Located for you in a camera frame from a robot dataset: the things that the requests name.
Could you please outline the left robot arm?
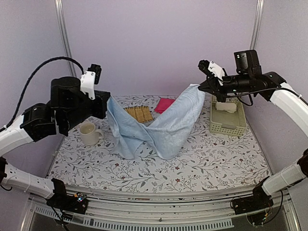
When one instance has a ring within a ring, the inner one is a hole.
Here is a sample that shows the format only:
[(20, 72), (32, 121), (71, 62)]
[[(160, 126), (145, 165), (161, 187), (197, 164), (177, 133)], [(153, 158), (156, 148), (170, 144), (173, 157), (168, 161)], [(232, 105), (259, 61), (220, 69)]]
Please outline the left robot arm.
[[(91, 116), (105, 118), (110, 93), (94, 90), (94, 85), (94, 78), (86, 75), (81, 79), (62, 77), (52, 80), (50, 101), (29, 107), (0, 133), (0, 154), (57, 133), (67, 136), (69, 130)], [(3, 157), (0, 159), (0, 184), (53, 199), (61, 209), (69, 208), (72, 203), (61, 180), (26, 173)]]

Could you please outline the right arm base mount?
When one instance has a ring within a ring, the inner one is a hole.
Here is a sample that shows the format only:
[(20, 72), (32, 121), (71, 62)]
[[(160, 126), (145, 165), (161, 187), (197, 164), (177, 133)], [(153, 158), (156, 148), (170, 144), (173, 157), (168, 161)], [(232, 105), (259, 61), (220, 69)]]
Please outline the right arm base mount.
[(262, 189), (266, 179), (255, 186), (251, 196), (233, 198), (230, 201), (230, 206), (236, 215), (271, 208), (274, 205), (272, 197)]

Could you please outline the light blue towel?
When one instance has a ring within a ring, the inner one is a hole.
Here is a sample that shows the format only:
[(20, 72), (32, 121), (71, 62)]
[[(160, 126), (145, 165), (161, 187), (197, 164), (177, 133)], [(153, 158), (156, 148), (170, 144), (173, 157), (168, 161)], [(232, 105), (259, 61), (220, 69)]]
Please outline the light blue towel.
[(191, 84), (181, 95), (146, 126), (130, 116), (113, 98), (107, 102), (107, 119), (115, 152), (125, 159), (134, 159), (142, 143), (150, 145), (164, 160), (175, 157), (186, 142), (204, 105), (205, 92)]

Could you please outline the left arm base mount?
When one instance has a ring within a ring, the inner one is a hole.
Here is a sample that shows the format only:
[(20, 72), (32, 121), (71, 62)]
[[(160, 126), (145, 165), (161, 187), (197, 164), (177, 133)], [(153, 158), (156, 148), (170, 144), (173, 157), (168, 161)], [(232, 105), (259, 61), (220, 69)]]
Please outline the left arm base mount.
[(86, 196), (77, 193), (74, 195), (68, 195), (66, 192), (65, 184), (58, 179), (51, 179), (54, 189), (53, 196), (47, 199), (46, 204), (50, 207), (57, 208), (61, 211), (68, 211), (77, 214), (86, 214), (89, 201)]

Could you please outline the cream towel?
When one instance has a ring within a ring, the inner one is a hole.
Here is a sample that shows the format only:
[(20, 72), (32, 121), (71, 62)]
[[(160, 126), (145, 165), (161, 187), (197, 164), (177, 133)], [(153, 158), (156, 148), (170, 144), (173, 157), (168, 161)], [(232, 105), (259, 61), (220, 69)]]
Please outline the cream towel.
[(237, 105), (236, 105), (236, 103), (216, 102), (215, 109), (217, 111), (224, 111), (224, 112), (228, 112), (228, 113), (235, 113), (237, 111)]

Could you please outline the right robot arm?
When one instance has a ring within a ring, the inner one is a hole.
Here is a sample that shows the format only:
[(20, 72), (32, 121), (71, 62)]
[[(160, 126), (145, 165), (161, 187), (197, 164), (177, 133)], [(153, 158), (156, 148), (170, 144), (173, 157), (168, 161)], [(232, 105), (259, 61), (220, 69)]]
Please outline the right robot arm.
[[(287, 81), (275, 72), (263, 73), (257, 51), (246, 50), (234, 53), (236, 73), (227, 75), (225, 69), (213, 61), (200, 60), (199, 70), (206, 80), (199, 90), (215, 96), (219, 102), (227, 99), (260, 95), (264, 100), (279, 108), (307, 135), (308, 103), (296, 93)], [(272, 176), (263, 179), (252, 190), (252, 195), (235, 199), (232, 207), (251, 207), (259, 210), (273, 204), (271, 196), (290, 188), (308, 177), (308, 153)]]

